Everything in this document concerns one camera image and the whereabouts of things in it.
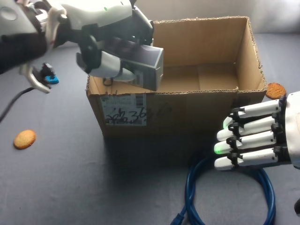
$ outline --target held box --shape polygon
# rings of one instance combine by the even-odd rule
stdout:
[[[87,97],[104,136],[215,133],[232,108],[265,95],[247,17],[156,22],[154,46],[165,54],[157,91],[88,78]]]

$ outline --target background wall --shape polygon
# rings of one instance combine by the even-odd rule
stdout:
[[[137,0],[151,20],[249,16],[254,33],[300,31],[300,0]]]

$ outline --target coiled blue cable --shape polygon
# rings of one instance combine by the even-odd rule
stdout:
[[[212,162],[213,160],[205,158],[191,166],[185,188],[185,206],[182,211],[177,214],[171,225],[181,225],[186,213],[191,225],[205,225],[193,204],[195,196],[195,182],[196,179],[207,170],[207,166]],[[250,176],[261,184],[268,204],[268,215],[263,225],[272,225],[275,221],[276,206],[275,193],[271,181],[263,169],[253,170]]]

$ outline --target robotic hand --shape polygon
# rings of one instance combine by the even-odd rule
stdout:
[[[153,22],[135,2],[0,0],[0,74],[21,65],[20,73],[32,87],[49,93],[32,63],[71,41],[80,47],[76,61],[87,74],[125,82],[134,80],[137,65],[141,71],[147,69],[136,58],[146,59],[153,48]],[[146,50],[139,48],[139,56],[130,58],[132,49],[141,45],[149,46]]]
[[[279,100],[235,108],[219,131],[217,170],[292,164],[300,169],[300,91]],[[300,199],[295,204],[300,215]]]

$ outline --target gray tablecloth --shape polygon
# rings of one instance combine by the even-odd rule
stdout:
[[[268,82],[300,90],[300,35],[255,36]],[[87,76],[77,48],[59,48],[39,63],[53,65],[60,83],[48,95],[23,95],[0,124],[1,225],[168,225],[183,206],[187,161],[212,151],[207,137],[110,139],[85,95]],[[0,112],[29,87],[13,69],[0,75]],[[16,134],[37,140],[15,150]],[[300,172],[290,165],[266,169],[277,197],[277,225],[300,223],[293,204]],[[208,225],[263,224],[267,205],[259,184],[245,175],[210,171],[197,182],[195,205]]]

